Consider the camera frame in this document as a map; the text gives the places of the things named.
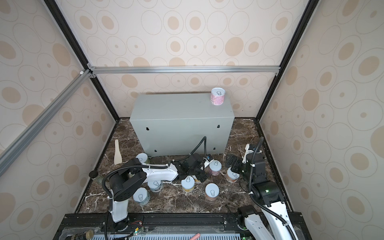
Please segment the pink can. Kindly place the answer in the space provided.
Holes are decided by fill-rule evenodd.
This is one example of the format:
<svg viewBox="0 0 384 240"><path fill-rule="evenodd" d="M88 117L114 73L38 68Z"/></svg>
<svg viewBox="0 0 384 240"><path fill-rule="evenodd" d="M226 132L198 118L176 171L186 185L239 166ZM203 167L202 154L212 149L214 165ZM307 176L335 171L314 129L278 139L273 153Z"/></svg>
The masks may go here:
<svg viewBox="0 0 384 240"><path fill-rule="evenodd" d="M225 101L226 91L223 88L213 88L211 90L211 103L214 106L220 106Z"/></svg>
<svg viewBox="0 0 384 240"><path fill-rule="evenodd" d="M217 160L212 160L210 161L209 163L209 173L212 175L212 176L217 176L220 174L220 171L222 169L222 164L221 162L217 161Z"/></svg>

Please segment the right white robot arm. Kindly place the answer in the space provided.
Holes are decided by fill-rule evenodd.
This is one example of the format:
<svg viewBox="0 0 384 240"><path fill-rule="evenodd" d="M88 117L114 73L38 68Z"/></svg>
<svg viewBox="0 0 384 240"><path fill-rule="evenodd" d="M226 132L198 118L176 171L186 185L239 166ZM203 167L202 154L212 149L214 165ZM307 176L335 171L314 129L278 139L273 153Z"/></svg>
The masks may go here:
<svg viewBox="0 0 384 240"><path fill-rule="evenodd" d="M243 160L230 154L226 166L244 178L249 197L262 210L271 229L268 230L252 206L238 208L240 227L249 231L256 240L297 240L283 194L278 185L267 178L266 161L262 154L248 153Z"/></svg>

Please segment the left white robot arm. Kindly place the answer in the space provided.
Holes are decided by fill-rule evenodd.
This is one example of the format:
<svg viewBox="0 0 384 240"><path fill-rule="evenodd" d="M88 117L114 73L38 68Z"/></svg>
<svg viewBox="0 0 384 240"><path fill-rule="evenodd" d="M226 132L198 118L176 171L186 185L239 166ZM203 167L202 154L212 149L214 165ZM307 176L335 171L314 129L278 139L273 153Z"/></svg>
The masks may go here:
<svg viewBox="0 0 384 240"><path fill-rule="evenodd" d="M188 157L165 165L142 164L135 158L121 168L108 173L102 180L102 187L108 194L109 212L114 223L128 218L128 203L142 184L153 181L181 181L188 176L192 180L204 182L207 179L205 168L209 165L210 155L202 157L190 154Z"/></svg>

